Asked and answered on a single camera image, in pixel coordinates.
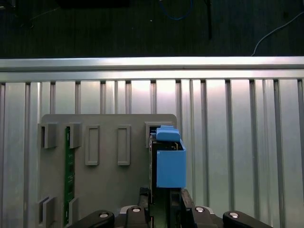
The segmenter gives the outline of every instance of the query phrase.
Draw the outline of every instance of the blue block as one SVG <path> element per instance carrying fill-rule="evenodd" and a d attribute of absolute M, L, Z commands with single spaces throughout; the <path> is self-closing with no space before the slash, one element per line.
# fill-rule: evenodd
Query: blue block
<path fill-rule="evenodd" d="M 182 151 L 157 151 L 156 178 L 158 188 L 186 187 L 185 148 Z"/>
<path fill-rule="evenodd" d="M 173 126 L 162 125 L 156 129 L 157 141 L 179 142 L 181 140 L 180 132 Z"/>

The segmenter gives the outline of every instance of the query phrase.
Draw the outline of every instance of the silver screw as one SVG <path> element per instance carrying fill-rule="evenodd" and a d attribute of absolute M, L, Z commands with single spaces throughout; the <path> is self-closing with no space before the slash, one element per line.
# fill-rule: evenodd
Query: silver screw
<path fill-rule="evenodd" d="M 238 218 L 238 214 L 237 214 L 237 213 L 234 213 L 234 212 L 229 213 L 229 216 L 230 216 L 230 217 L 233 217 L 233 218 L 235 218 L 235 219 Z"/>
<path fill-rule="evenodd" d="M 195 210 L 198 211 L 198 212 L 203 212 L 203 211 L 204 211 L 204 208 L 198 207 L 198 208 L 195 208 Z"/>
<path fill-rule="evenodd" d="M 101 218 L 106 218 L 106 217 L 108 217 L 109 215 L 107 214 L 107 213 L 102 213 L 99 217 L 101 217 Z"/>
<path fill-rule="evenodd" d="M 141 210 L 139 208 L 132 209 L 133 212 L 140 212 Z"/>

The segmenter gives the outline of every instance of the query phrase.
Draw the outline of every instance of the dark floor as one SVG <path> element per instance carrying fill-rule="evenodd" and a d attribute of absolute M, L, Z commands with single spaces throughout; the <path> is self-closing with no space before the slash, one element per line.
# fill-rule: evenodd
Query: dark floor
<path fill-rule="evenodd" d="M 55 9 L 55 0 L 18 0 L 28 17 Z M 213 38 L 207 7 L 193 0 L 184 20 L 168 19 L 158 0 L 130 0 L 116 9 L 57 9 L 28 29 L 0 12 L 0 57 L 249 56 L 274 28 L 304 11 L 303 0 L 213 0 Z M 163 0 L 182 15 L 190 0 Z M 257 56 L 304 56 L 304 15 L 261 43 Z"/>

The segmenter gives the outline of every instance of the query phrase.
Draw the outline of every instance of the white cable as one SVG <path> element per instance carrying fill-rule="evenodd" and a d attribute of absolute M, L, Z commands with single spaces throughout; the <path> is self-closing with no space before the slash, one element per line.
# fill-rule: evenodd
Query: white cable
<path fill-rule="evenodd" d="M 44 13 L 38 14 L 37 16 L 34 16 L 34 17 L 33 17 L 33 18 L 31 18 L 30 20 L 34 20 L 34 19 L 36 19 L 36 18 L 38 18 L 38 17 L 40 17 L 40 16 L 42 16 L 42 15 L 45 15 L 45 14 L 50 13 L 50 12 L 53 12 L 53 11 L 55 11 L 55 10 L 59 9 L 59 8 L 60 8 L 60 6 L 59 6 L 59 7 L 57 7 L 57 8 L 55 8 L 55 9 L 51 9 L 51 10 L 49 10 L 49 11 L 47 11 L 47 12 L 44 12 Z"/>
<path fill-rule="evenodd" d="M 57 8 L 55 8 L 55 9 L 51 9 L 51 10 L 49 10 L 49 11 L 47 11 L 47 12 L 40 13 L 40 14 L 38 14 L 37 16 L 34 16 L 33 18 L 29 19 L 29 21 L 32 21 L 32 20 L 34 20 L 34 19 L 36 19 L 36 18 L 38 18 L 38 17 L 40 17 L 40 16 L 43 16 L 43 15 L 45 15 L 45 14 L 47 14 L 47 13 L 53 12 L 53 11 L 59 9 L 59 8 L 60 8 L 60 7 L 57 7 Z"/>
<path fill-rule="evenodd" d="M 256 44 L 256 48 L 255 48 L 255 50 L 253 51 L 253 53 L 252 53 L 251 56 L 254 56 L 254 55 L 256 54 L 257 47 L 260 45 L 260 43 L 261 43 L 264 39 L 266 39 L 266 38 L 269 37 L 270 35 L 274 34 L 276 31 L 278 31 L 278 30 L 280 30 L 280 29 L 286 27 L 287 25 L 289 25 L 291 22 L 293 22 L 295 19 L 297 19 L 297 18 L 298 18 L 299 16 L 301 16 L 302 14 L 304 14 L 304 11 L 301 12 L 301 13 L 299 13 L 297 16 L 295 16 L 295 17 L 294 17 L 291 21 L 289 21 L 288 23 L 286 23 L 286 24 L 284 24 L 284 25 L 282 25 L 282 26 L 276 28 L 275 30 L 269 32 L 266 36 L 264 36 L 263 38 L 261 38 L 260 41 Z"/>

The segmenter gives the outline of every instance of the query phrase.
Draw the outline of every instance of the blue cable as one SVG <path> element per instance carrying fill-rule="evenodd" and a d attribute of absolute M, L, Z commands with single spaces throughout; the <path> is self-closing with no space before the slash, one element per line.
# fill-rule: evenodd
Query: blue cable
<path fill-rule="evenodd" d="M 160 7 L 161 7 L 161 10 L 163 11 L 163 13 L 168 17 L 170 18 L 171 20 L 182 20 L 186 17 L 189 16 L 189 14 L 192 12 L 193 10 L 193 0 L 190 0 L 190 9 L 188 10 L 188 12 L 184 15 L 184 16 L 181 16 L 180 18 L 174 18 L 174 17 L 171 17 L 168 12 L 166 11 L 166 9 L 164 8 L 163 4 L 162 4 L 162 1 L 160 1 Z"/>

